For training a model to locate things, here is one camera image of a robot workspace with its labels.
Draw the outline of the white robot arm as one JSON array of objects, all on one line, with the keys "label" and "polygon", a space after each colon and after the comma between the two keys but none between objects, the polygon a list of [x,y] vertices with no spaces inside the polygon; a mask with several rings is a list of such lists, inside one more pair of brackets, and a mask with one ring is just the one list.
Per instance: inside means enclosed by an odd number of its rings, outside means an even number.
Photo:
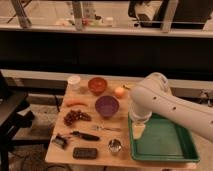
[{"label": "white robot arm", "polygon": [[163,74],[149,74],[130,89],[129,96],[133,122],[147,122],[156,113],[213,143],[213,108],[173,96]]}]

